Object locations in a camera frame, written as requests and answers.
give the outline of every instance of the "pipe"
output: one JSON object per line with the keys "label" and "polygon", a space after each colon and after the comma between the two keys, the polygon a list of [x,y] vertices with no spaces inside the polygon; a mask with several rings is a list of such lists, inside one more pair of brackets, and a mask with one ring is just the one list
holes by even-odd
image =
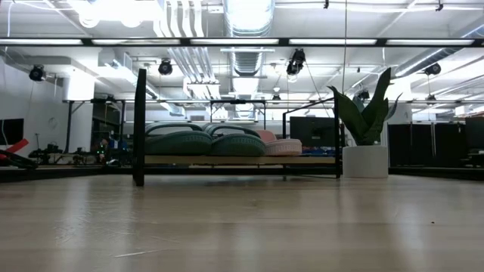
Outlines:
{"label": "pipe", "polygon": [[[471,24],[459,31],[458,37],[463,39],[481,39],[484,37],[484,18],[477,20],[478,26]],[[421,71],[443,59],[449,57],[463,48],[440,48],[429,49],[417,55],[404,64],[399,65],[395,70],[395,77],[401,78]]]}
{"label": "pipe", "polygon": [[194,26],[197,37],[204,37],[202,28],[202,4],[200,2],[198,0],[194,1]]}
{"label": "pipe", "polygon": [[[266,37],[271,31],[275,0],[224,0],[225,29],[230,37]],[[234,71],[256,75],[263,53],[231,53]]]}
{"label": "pipe", "polygon": [[194,59],[191,57],[190,52],[188,51],[188,48],[182,48],[181,52],[185,56],[185,59],[189,62],[191,67],[191,72],[195,75],[195,78],[197,79],[197,81],[201,83],[202,77],[200,76],[200,72],[198,72],[197,65],[195,65]]}
{"label": "pipe", "polygon": [[180,0],[181,8],[183,9],[183,21],[181,22],[181,27],[183,32],[187,37],[193,37],[190,27],[190,3],[188,0]]}
{"label": "pipe", "polygon": [[209,49],[208,48],[199,48],[199,50],[201,51],[202,58],[205,60],[206,69],[207,69],[207,72],[209,73],[210,81],[216,82],[217,79],[215,78],[215,73],[213,72],[212,64],[210,62]]}
{"label": "pipe", "polygon": [[175,59],[175,62],[178,64],[183,74],[187,76],[192,82],[196,82],[197,79],[195,75],[193,75],[191,71],[188,70],[188,64],[186,63],[185,58],[180,54],[179,49],[169,48],[168,52],[172,56],[172,58]]}
{"label": "pipe", "polygon": [[170,7],[172,9],[172,16],[169,23],[169,28],[172,30],[175,37],[182,37],[180,29],[178,28],[178,1],[169,0]]}
{"label": "pipe", "polygon": [[168,13],[166,12],[166,9],[168,8],[166,5],[166,0],[158,0],[158,5],[161,9],[161,17],[162,19],[160,20],[160,28],[163,31],[163,34],[167,38],[172,37],[172,33],[169,31],[168,27]]}

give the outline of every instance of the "plant leaf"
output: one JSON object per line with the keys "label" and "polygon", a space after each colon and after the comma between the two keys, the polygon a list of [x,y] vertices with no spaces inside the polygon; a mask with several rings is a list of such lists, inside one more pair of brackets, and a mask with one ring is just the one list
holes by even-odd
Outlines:
{"label": "plant leaf", "polygon": [[383,101],[383,107],[378,110],[374,123],[367,130],[365,135],[357,145],[373,145],[375,141],[380,139],[381,132],[383,130],[383,123],[385,122],[385,116],[388,113],[388,99]]}
{"label": "plant leaf", "polygon": [[355,141],[362,138],[368,131],[368,125],[363,120],[356,105],[346,96],[338,92],[333,86],[328,86],[333,91],[336,98],[335,103],[338,103],[339,115],[343,123],[353,135]]}
{"label": "plant leaf", "polygon": [[401,93],[397,98],[396,98],[396,101],[395,103],[388,109],[388,114],[386,114],[386,117],[385,117],[385,121],[392,118],[393,115],[395,114],[396,112],[396,107],[398,106],[399,104],[399,98],[402,96],[403,93]]}
{"label": "plant leaf", "polygon": [[365,109],[365,105],[363,104],[363,100],[358,95],[353,97],[353,103],[356,105],[360,113]]}
{"label": "plant leaf", "polygon": [[375,93],[371,98],[370,103],[365,107],[363,112],[363,119],[368,126],[374,123],[380,108],[383,106],[383,99],[385,98],[385,92],[390,84],[390,76],[392,75],[392,68],[388,68],[378,79],[377,87]]}

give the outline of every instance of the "black spotlight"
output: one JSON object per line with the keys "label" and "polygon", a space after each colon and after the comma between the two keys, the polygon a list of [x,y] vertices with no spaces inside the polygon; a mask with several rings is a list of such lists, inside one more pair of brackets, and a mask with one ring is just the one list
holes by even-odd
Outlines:
{"label": "black spotlight", "polygon": [[34,65],[30,70],[29,78],[35,82],[43,82],[47,78],[43,65]]}
{"label": "black spotlight", "polygon": [[435,64],[430,65],[429,67],[427,67],[423,71],[423,73],[425,73],[426,75],[430,76],[430,75],[439,75],[441,71],[442,71],[442,68],[440,67],[440,65],[438,63],[435,63]]}
{"label": "black spotlight", "polygon": [[370,93],[368,92],[368,90],[365,89],[358,94],[358,97],[360,97],[362,101],[365,101],[367,99],[370,99]]}
{"label": "black spotlight", "polygon": [[160,67],[158,67],[158,72],[164,76],[171,75],[173,72],[171,60],[161,60]]}
{"label": "black spotlight", "polygon": [[[425,98],[425,100],[437,100],[437,99],[436,99],[436,96],[434,94],[429,94],[429,96],[427,98]],[[427,103],[427,105],[429,105],[429,106],[435,105],[435,103],[430,102],[430,103]]]}
{"label": "black spotlight", "polygon": [[303,49],[296,49],[293,57],[290,59],[289,65],[287,66],[287,75],[295,76],[303,69],[303,63],[306,61],[306,55]]}

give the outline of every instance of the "light fixture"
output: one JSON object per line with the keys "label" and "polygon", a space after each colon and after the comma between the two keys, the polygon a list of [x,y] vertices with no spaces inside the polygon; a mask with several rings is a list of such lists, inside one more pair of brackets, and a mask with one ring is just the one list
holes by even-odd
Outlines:
{"label": "light fixture", "polygon": [[179,45],[179,39],[93,39],[95,45]]}
{"label": "light fixture", "polygon": [[471,45],[472,39],[389,39],[387,45]]}
{"label": "light fixture", "polygon": [[376,39],[290,39],[290,45],[374,45]]}
{"label": "light fixture", "polygon": [[190,43],[192,45],[277,45],[279,39],[192,39],[190,40]]}
{"label": "light fixture", "polygon": [[80,39],[0,39],[0,45],[82,45]]}
{"label": "light fixture", "polygon": [[207,104],[210,100],[159,100],[161,103],[174,103],[174,104]]}
{"label": "light fixture", "polygon": [[222,53],[274,53],[275,49],[267,48],[221,48]]}

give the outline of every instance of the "red object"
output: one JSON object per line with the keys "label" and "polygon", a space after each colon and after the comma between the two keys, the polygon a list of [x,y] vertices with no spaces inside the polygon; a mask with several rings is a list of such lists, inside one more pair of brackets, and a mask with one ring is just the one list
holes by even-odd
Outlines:
{"label": "red object", "polygon": [[[10,153],[16,153],[18,150],[21,150],[22,148],[26,147],[27,144],[29,144],[29,141],[27,139],[23,139],[19,141],[18,143],[14,144],[13,146],[9,147],[5,151],[10,152]],[[0,155],[0,159],[5,159],[5,155]]]}

